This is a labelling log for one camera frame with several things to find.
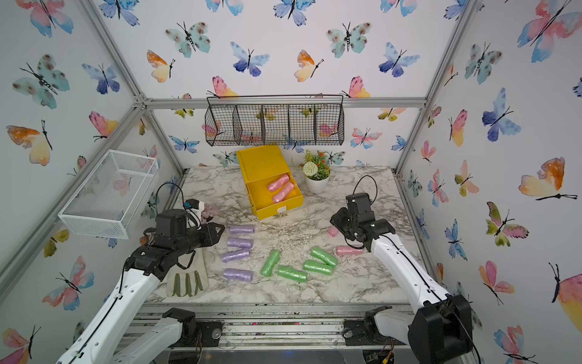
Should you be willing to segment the yellow plastic drawer unit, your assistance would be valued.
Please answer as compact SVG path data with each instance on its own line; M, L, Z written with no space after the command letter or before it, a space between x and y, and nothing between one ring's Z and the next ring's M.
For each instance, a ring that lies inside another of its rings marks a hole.
M240 150L236 154L251 208L258 219L271 218L303 205L303 194L280 147L274 145L253 147ZM282 174L289 175L289 182L295 185L295 190L281 203L274 203L273 196L281 189L269 192L268 185L275 182Z

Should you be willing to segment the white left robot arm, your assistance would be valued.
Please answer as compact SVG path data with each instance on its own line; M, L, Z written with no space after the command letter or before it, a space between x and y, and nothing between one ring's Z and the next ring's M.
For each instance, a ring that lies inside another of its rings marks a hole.
M145 230L152 242L137 248L125 261L109 298L85 331L59 358L60 363L151 363L169 347L200 347L202 331L194 312L171 308L152 329L121 352L116 351L150 294L171 274L191 270L198 250L216 245L225 227L202 222L205 206L194 199L180 209L156 216Z

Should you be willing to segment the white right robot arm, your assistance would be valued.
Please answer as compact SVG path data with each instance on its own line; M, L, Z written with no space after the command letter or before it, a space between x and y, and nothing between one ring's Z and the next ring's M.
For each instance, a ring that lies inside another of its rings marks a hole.
M476 353L471 305L452 295L421 267L405 248L394 227L375 217L368 194L346 197L346 206L330 219L347 241L359 242L384 264L403 290L412 314L378 307L366 312L359 330L347 329L353 339L373 343L397 340L408 345L420 363L445 363Z

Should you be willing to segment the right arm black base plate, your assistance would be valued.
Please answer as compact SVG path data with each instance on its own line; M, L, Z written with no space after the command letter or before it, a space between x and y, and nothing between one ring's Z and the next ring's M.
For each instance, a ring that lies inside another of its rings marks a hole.
M369 320L344 320L341 336L348 347L354 346L383 346L395 344L396 346L404 345L397 339L381 335Z

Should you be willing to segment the pink trash bag roll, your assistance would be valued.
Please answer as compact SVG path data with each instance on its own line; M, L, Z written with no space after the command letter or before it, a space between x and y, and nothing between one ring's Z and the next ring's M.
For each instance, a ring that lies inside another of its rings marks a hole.
M364 253L363 250L357 250L351 247L343 246L336 248L336 255L338 256L359 256Z
M268 185L269 192L275 192L282 189L287 183L289 183L289 175L282 174L275 182Z
M274 203L281 203L284 201L293 191L295 190L295 185L291 182L285 184L285 186L273 196Z
M338 230L337 228L335 228L335 227L330 227L330 228L328 229L327 233L328 233L328 234L329 234L329 235L330 235L332 238L334 238L334 237L336 237L337 235L339 235L339 234L340 234L339 230Z

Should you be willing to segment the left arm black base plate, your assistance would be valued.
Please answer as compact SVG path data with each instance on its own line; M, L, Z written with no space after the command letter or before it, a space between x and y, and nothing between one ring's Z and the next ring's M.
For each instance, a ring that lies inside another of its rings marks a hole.
M224 324L219 321L191 319L183 323L182 335L177 346L214 348L219 346Z

